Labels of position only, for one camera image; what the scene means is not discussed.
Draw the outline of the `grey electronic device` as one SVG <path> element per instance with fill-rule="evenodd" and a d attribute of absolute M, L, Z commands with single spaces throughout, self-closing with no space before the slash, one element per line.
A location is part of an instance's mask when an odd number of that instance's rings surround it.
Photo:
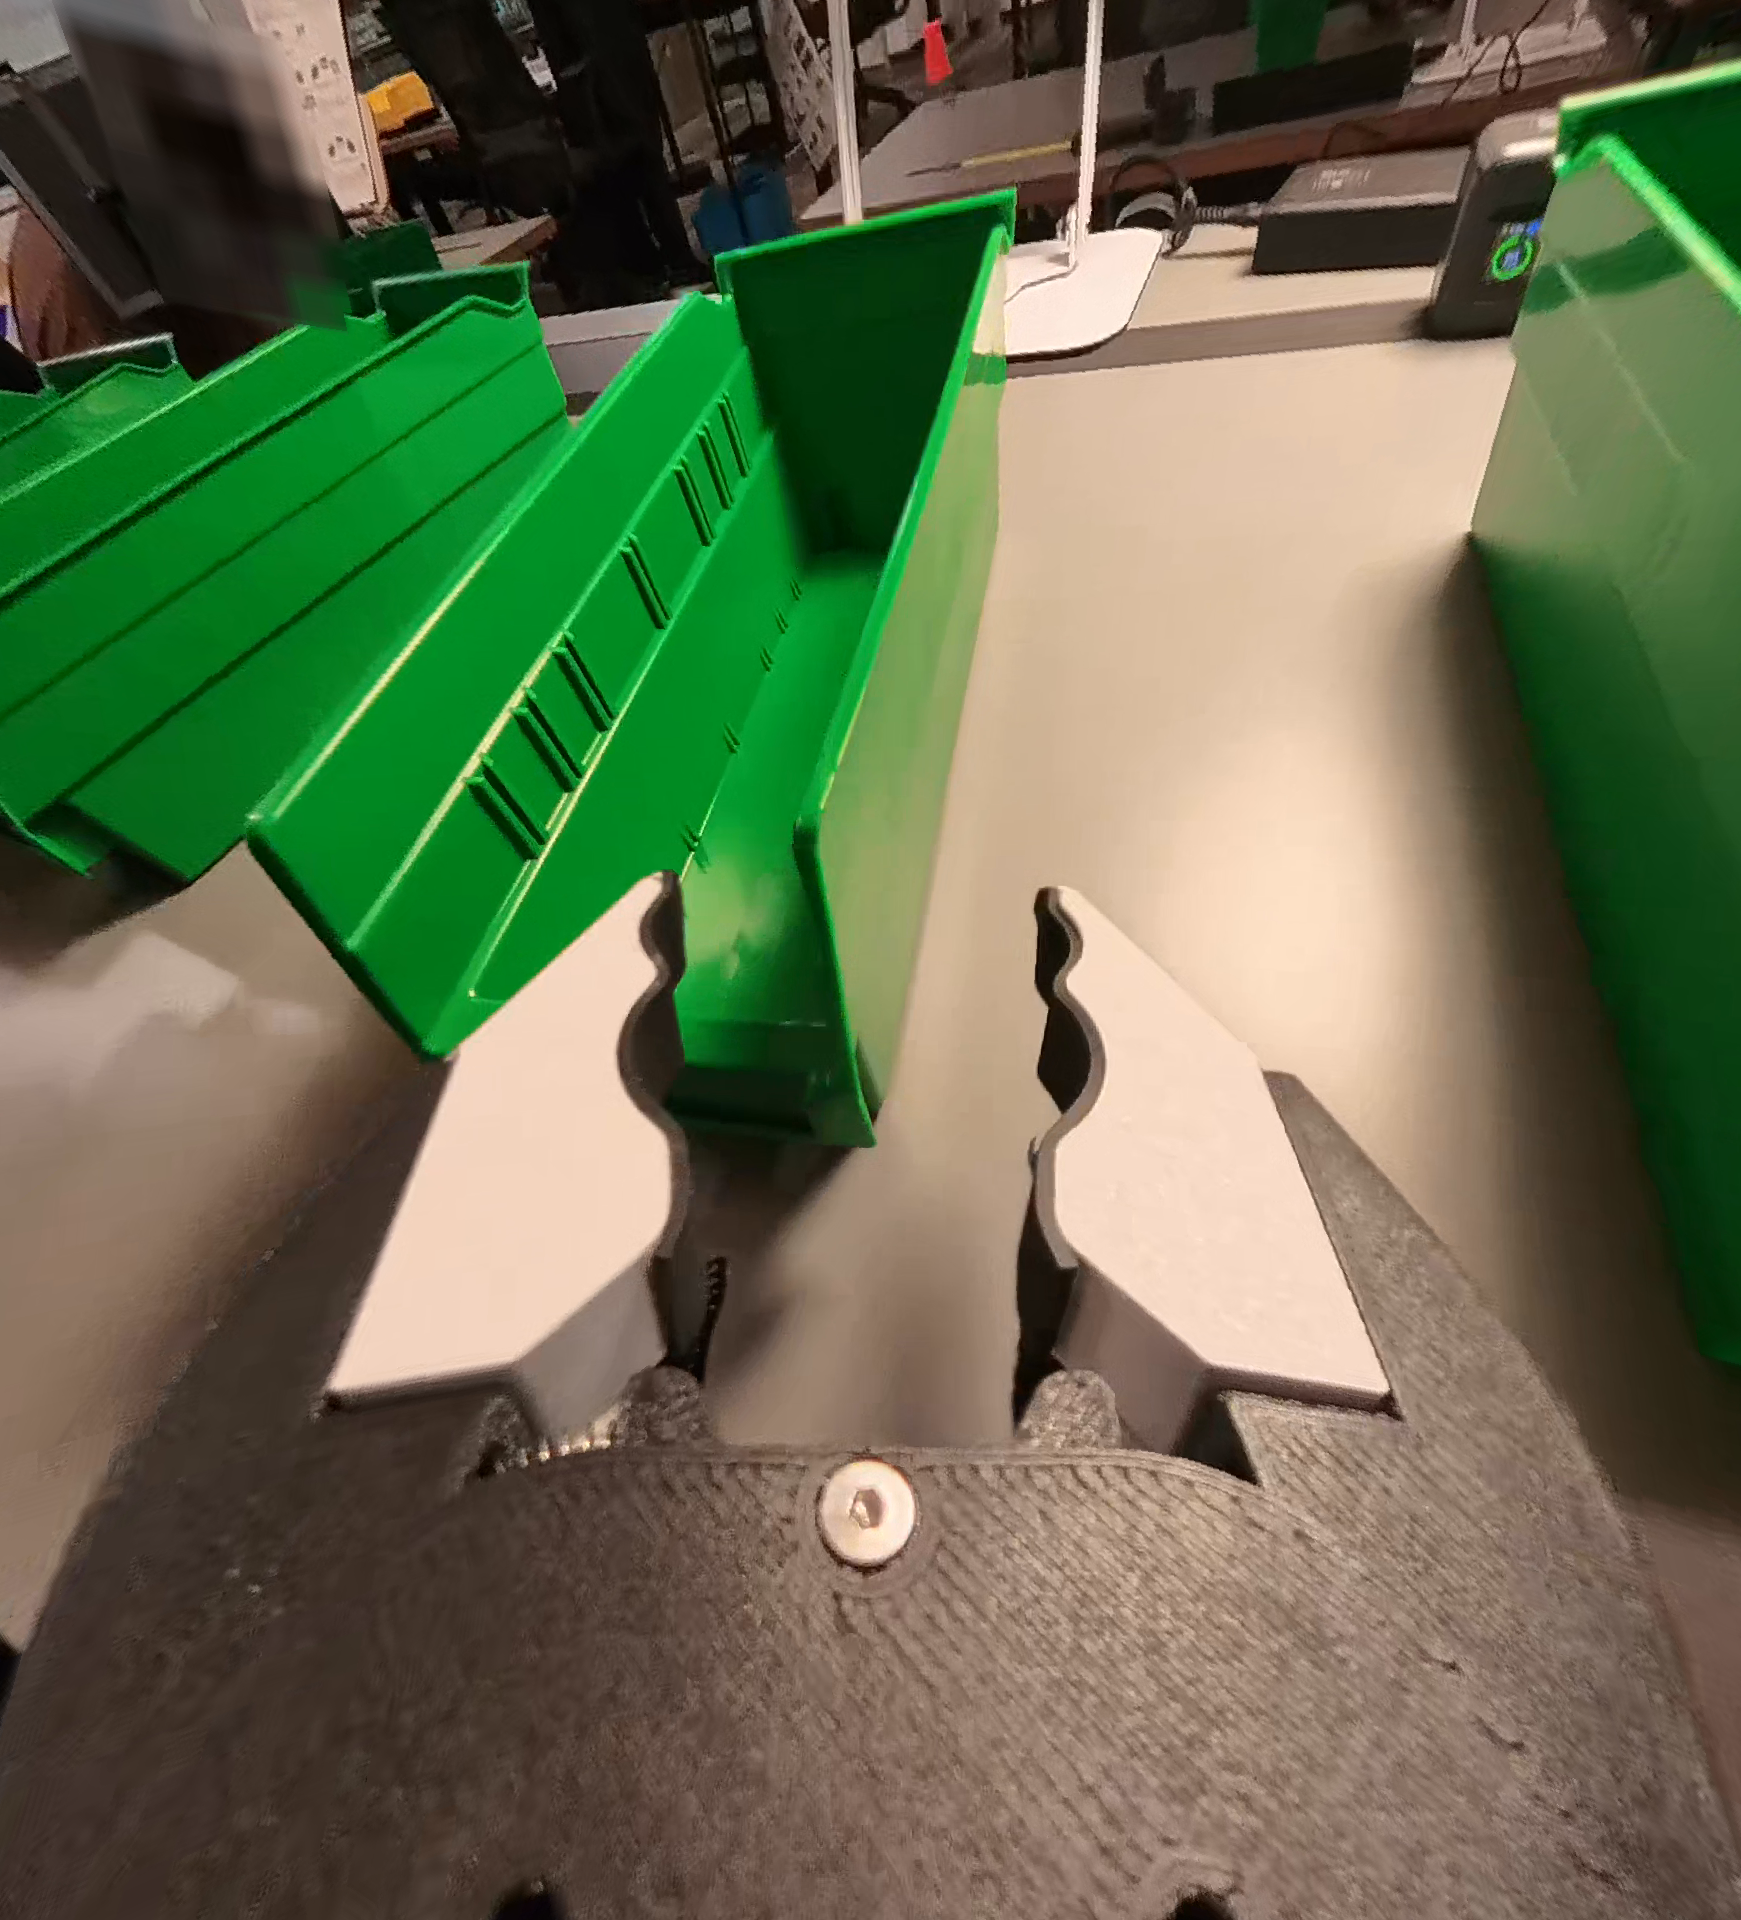
<path fill-rule="evenodd" d="M 1557 133 L 1553 106 L 1505 115 L 1477 136 L 1422 314 L 1425 334 L 1479 339 L 1513 331 L 1555 190 Z"/>

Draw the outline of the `green plastic bin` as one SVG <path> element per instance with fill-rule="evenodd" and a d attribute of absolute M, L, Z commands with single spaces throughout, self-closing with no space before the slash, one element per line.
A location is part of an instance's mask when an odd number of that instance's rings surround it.
<path fill-rule="evenodd" d="M 570 428 L 521 263 L 378 281 L 0 491 L 0 830 L 190 880 Z"/>
<path fill-rule="evenodd" d="M 1741 1370 L 1741 59 L 1582 96 L 1471 544 L 1703 1356 Z"/>
<path fill-rule="evenodd" d="M 53 358 L 39 372 L 34 394 L 0 390 L 0 491 L 82 455 L 194 385 L 168 334 Z"/>
<path fill-rule="evenodd" d="M 249 845 L 415 1052 L 664 873 L 678 1117 L 873 1143 L 996 553 L 1016 210 L 725 255 L 378 618 Z"/>

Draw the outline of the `black headphones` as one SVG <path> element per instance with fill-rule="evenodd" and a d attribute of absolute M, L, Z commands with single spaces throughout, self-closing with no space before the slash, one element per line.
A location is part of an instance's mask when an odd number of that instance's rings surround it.
<path fill-rule="evenodd" d="M 1193 186 L 1167 157 L 1125 157 L 1103 192 L 1103 209 L 1113 231 L 1154 231 L 1164 234 L 1164 250 L 1176 252 L 1197 219 Z"/>

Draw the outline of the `black box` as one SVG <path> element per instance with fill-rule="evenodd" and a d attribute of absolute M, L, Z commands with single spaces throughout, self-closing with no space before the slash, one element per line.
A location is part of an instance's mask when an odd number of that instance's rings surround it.
<path fill-rule="evenodd" d="M 1437 267 L 1448 252 L 1469 146 L 1319 158 L 1262 205 L 1251 273 Z"/>

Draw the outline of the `white and wood document stand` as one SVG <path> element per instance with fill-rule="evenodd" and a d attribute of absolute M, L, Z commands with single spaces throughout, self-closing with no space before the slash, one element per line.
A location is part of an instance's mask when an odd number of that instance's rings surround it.
<path fill-rule="evenodd" d="M 1006 351 L 1011 362 L 1050 361 L 1110 345 L 1135 318 L 1164 249 L 1151 229 L 1098 224 L 1098 135 L 1108 5 L 1086 5 L 1084 62 L 1041 79 L 956 93 L 920 109 L 933 128 L 930 173 L 1003 173 L 1011 158 L 980 158 L 978 135 L 1006 145 L 1053 146 L 1057 182 L 1072 188 L 1055 238 L 1006 256 Z"/>

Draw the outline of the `teal storage tub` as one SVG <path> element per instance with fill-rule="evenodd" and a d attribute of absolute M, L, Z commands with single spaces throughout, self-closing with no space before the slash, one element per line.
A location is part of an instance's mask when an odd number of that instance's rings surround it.
<path fill-rule="evenodd" d="M 696 247 L 711 264 L 723 252 L 780 243 L 795 234 L 795 215 L 785 164 L 749 158 L 733 184 L 711 180 L 691 215 Z"/>

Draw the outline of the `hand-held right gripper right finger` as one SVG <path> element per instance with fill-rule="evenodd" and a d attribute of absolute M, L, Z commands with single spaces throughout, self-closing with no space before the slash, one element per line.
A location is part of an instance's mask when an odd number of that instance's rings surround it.
<path fill-rule="evenodd" d="M 1179 1452 L 1217 1394 L 1386 1414 L 1393 1393 L 1256 1053 L 1079 889 L 1034 902 L 1053 1120 L 1030 1154 L 1020 1419 L 1090 1372 Z"/>

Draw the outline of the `grey background table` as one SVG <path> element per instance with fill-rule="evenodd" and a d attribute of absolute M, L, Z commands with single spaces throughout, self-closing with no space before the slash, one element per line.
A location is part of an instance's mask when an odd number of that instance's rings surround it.
<path fill-rule="evenodd" d="M 1254 50 L 1249 36 L 1214 36 L 1157 56 L 1112 59 L 1103 70 L 1098 182 L 1108 184 L 1112 169 L 1132 154 L 1181 161 L 1193 179 L 1211 179 L 1326 153 L 1353 153 L 1353 136 L 1340 133 L 1343 124 L 1363 128 L 1378 146 L 1404 149 L 1475 131 L 1500 109 L 1538 104 L 1566 89 L 1560 54 L 1555 46 L 1543 48 L 1538 40 L 1535 29 L 1527 29 L 1519 37 L 1499 33 L 1469 48 L 1415 41 L 1410 86 L 1396 104 L 1258 126 L 1227 136 L 1209 133 L 1211 86 L 1254 74 L 1242 70 L 1244 56 Z M 1053 69 L 1030 79 L 1064 70 L 1077 69 Z M 862 161 L 864 205 L 894 209 L 996 186 L 1016 186 L 1040 205 L 1053 205 L 1066 195 L 1069 186 L 1057 182 L 1053 146 L 1006 145 L 996 135 L 978 135 L 978 157 L 1020 161 L 1024 169 L 976 175 L 923 171 L 923 161 L 930 158 L 933 128 L 920 118 L 920 109 L 937 99 L 994 86 L 941 93 L 884 135 Z"/>

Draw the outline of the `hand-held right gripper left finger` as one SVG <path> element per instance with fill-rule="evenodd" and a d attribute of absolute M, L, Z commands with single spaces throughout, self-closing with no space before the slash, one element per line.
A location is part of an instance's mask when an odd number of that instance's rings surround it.
<path fill-rule="evenodd" d="M 688 1147 L 674 990 L 683 882 L 628 886 L 447 1065 L 346 1341 L 331 1405 L 489 1388 L 557 1451 L 666 1360 Z"/>

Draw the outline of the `black bar device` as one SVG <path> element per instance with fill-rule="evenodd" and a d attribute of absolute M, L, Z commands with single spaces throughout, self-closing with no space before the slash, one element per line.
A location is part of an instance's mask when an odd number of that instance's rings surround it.
<path fill-rule="evenodd" d="M 1415 73 L 1415 41 L 1395 40 L 1331 59 L 1270 69 L 1211 86 L 1209 133 L 1237 135 L 1355 109 L 1396 104 Z"/>

